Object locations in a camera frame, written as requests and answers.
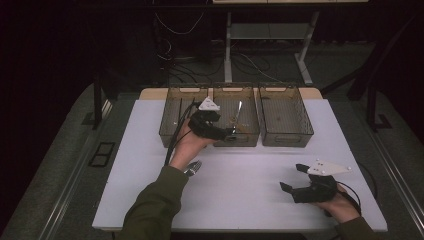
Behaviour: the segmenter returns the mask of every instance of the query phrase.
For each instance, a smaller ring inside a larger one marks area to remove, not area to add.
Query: gray floor
[[[190,62],[186,56],[181,55],[184,59],[178,60],[175,66],[180,71],[171,70],[170,82],[179,82],[181,79],[190,82],[193,76],[199,82],[222,82],[223,58],[220,47],[217,43],[214,52],[220,57],[214,58],[211,63]],[[263,52],[258,53],[242,42],[236,43],[233,47],[233,64],[237,64],[240,69],[233,67],[233,81],[272,81],[258,73],[257,67],[279,81],[301,84],[293,58],[293,53],[300,49],[300,45],[282,42],[261,45],[261,48]],[[305,62],[314,87],[325,87],[356,69],[366,60],[372,48],[372,44],[357,43],[311,45]],[[239,53],[249,56],[256,67],[252,67],[251,62]],[[384,114],[393,128],[382,129],[378,133],[370,131],[364,123],[364,99],[350,102],[345,96],[348,88],[349,84],[344,85],[325,97],[330,100],[356,160],[366,167],[363,174],[371,190],[378,192],[377,201],[389,227],[389,231],[381,233],[381,236],[384,239],[423,239],[405,205],[403,194],[399,193],[391,175],[387,173],[385,163],[387,158],[394,162],[417,201],[422,203],[424,192],[420,184],[424,182],[423,145],[382,94],[378,95],[377,112]],[[93,229],[91,223],[137,98],[137,93],[121,94],[117,101],[111,103],[111,110],[108,108],[110,111],[104,111],[105,120],[99,129],[92,130],[90,125],[82,124],[93,109],[92,87],[81,94],[1,240],[112,239],[111,233]],[[89,167],[87,163],[100,142],[116,143],[112,158],[105,168]],[[372,183],[373,178],[376,180],[376,189]],[[308,239],[316,240],[330,239],[334,235],[334,231],[305,234]],[[271,237],[264,235],[258,239]]]

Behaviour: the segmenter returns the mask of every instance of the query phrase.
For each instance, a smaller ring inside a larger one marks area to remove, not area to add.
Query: white table
[[[163,166],[166,149],[159,137],[164,100],[136,101],[107,181],[93,227],[122,228],[126,212],[139,192],[153,182]],[[196,160],[199,172],[184,189],[182,209],[174,231],[310,232],[333,228],[332,218],[309,204],[295,204],[280,189],[309,185],[295,164],[311,165],[317,158],[350,166],[353,172],[335,175],[361,198],[363,216],[372,229],[387,231],[387,223],[327,100],[304,100],[315,134],[306,148],[216,148],[208,146]]]

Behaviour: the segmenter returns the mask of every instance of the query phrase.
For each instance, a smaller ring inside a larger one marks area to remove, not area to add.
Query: olive green jacket
[[[137,197],[125,216],[118,240],[169,239],[174,216],[181,209],[181,195],[188,177],[173,167],[163,167],[158,179],[148,185]],[[336,226],[345,240],[378,239],[361,218]]]

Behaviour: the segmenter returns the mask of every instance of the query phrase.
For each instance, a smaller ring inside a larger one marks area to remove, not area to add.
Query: white marker tag
[[[199,110],[202,111],[219,111],[220,107],[216,105],[212,99],[209,97],[206,97],[205,100],[203,100],[202,104],[199,106]]]

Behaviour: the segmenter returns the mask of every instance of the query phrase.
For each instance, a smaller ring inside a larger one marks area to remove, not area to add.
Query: hand
[[[337,188],[341,192],[346,192],[346,190],[339,184],[337,184]],[[337,193],[330,201],[313,203],[312,205],[327,210],[339,223],[344,223],[361,216],[349,200],[339,193]]]
[[[169,166],[175,167],[181,171],[184,171],[187,165],[193,160],[199,152],[205,148],[208,144],[216,142],[216,140],[202,138],[194,134],[188,122],[190,119],[186,119],[178,133],[177,146],[175,146],[175,153],[172,157]]]

